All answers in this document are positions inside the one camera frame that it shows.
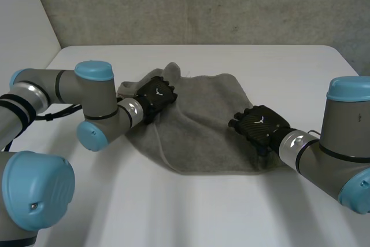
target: black cable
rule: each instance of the black cable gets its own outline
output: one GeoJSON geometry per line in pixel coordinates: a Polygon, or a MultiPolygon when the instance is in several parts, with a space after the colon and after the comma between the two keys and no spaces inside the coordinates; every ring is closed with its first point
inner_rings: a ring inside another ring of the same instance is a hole
{"type": "Polygon", "coordinates": [[[71,115],[75,112],[77,112],[78,110],[81,110],[82,109],[82,106],[81,105],[76,105],[76,104],[73,104],[63,110],[60,110],[59,112],[56,112],[56,113],[49,113],[49,114],[46,114],[44,116],[36,116],[36,121],[52,121],[54,119],[58,119],[58,118],[62,118],[62,117],[65,117],[65,116],[68,116],[68,115],[71,115]]]}
{"type": "MultiPolygon", "coordinates": [[[[122,100],[121,97],[117,97],[117,102],[120,102],[122,100]]],[[[63,110],[60,110],[56,113],[49,113],[44,116],[36,116],[35,121],[52,121],[54,119],[63,118],[65,116],[69,116],[79,110],[82,109],[81,105],[73,104],[63,110]]],[[[6,145],[4,148],[4,152],[8,152],[10,150],[10,147],[12,146],[13,141],[11,141],[9,144],[6,145]]]]}
{"type": "Polygon", "coordinates": [[[13,140],[11,140],[11,141],[9,142],[9,144],[7,144],[7,145],[5,146],[4,152],[8,152],[8,151],[10,150],[10,147],[12,146],[12,143],[13,143],[13,140]]]}

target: white wall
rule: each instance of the white wall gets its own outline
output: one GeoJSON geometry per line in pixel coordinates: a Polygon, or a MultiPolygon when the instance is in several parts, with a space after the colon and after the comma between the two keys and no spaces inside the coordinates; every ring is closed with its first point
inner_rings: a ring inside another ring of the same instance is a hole
{"type": "Polygon", "coordinates": [[[40,0],[0,0],[0,95],[13,72],[45,68],[59,51],[40,0]]]}

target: table surface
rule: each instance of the table surface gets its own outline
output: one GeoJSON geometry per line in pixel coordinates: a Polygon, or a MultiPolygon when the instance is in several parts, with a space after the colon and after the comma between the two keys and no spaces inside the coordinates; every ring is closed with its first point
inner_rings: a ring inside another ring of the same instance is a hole
{"type": "MultiPolygon", "coordinates": [[[[251,102],[292,126],[320,130],[332,78],[356,75],[327,46],[74,46],[51,69],[85,60],[113,65],[116,87],[176,62],[183,76],[231,73],[251,102]]],[[[56,112],[62,105],[53,105],[56,112]]],[[[340,206],[293,170],[259,176],[181,176],[141,155],[122,136],[93,153],[76,138],[82,113],[34,123],[12,151],[66,157],[76,192],[65,217],[36,246],[368,246],[369,216],[340,206]]]]}

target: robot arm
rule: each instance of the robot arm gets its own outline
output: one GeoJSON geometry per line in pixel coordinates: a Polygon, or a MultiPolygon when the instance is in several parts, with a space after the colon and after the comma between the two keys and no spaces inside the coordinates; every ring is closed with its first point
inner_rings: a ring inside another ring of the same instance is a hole
{"type": "Polygon", "coordinates": [[[340,204],[370,212],[370,78],[332,80],[320,139],[291,128],[265,106],[237,113],[229,122],[257,147],[260,156],[275,151],[281,160],[340,204]]]}
{"type": "MultiPolygon", "coordinates": [[[[77,137],[97,152],[175,102],[174,87],[154,77],[132,98],[117,98],[112,66],[103,61],[77,64],[74,71],[24,69],[0,97],[0,148],[18,137],[51,104],[81,104],[85,120],[77,137]]],[[[66,159],[30,151],[0,155],[0,246],[31,246],[38,230],[56,224],[75,191],[66,159]]]]}
{"type": "Polygon", "coordinates": [[[117,103],[112,66],[107,62],[81,62],[74,71],[18,71],[12,77],[10,92],[0,97],[0,119],[6,119],[0,123],[0,148],[51,104],[81,104],[85,121],[77,127],[77,137],[83,146],[97,152],[142,120],[150,123],[174,102],[177,95],[168,85],[155,77],[137,96],[117,103]]]}

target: light blue joint cap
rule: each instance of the light blue joint cap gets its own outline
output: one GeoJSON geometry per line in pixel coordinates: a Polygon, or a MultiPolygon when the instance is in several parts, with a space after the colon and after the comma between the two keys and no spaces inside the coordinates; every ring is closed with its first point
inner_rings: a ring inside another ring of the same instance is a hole
{"type": "Polygon", "coordinates": [[[22,72],[24,71],[25,69],[19,69],[18,71],[16,71],[12,77],[10,78],[10,82],[9,82],[9,88],[11,89],[14,85],[14,81],[16,81],[16,78],[17,76],[22,72]]]}
{"type": "Polygon", "coordinates": [[[55,225],[75,192],[75,173],[60,156],[23,151],[5,166],[2,196],[12,220],[24,230],[55,225]]]}
{"type": "Polygon", "coordinates": [[[83,121],[77,127],[77,138],[86,149],[93,152],[98,152],[108,145],[105,134],[95,124],[88,121],[83,121]]]}
{"type": "Polygon", "coordinates": [[[108,81],[114,78],[112,65],[104,61],[85,61],[78,63],[75,73],[83,79],[108,81]]]}
{"type": "Polygon", "coordinates": [[[330,82],[327,98],[332,101],[370,101],[370,76],[343,76],[330,82]]]}
{"type": "Polygon", "coordinates": [[[359,214],[370,212],[370,168],[358,173],[343,186],[338,202],[359,214]]]}

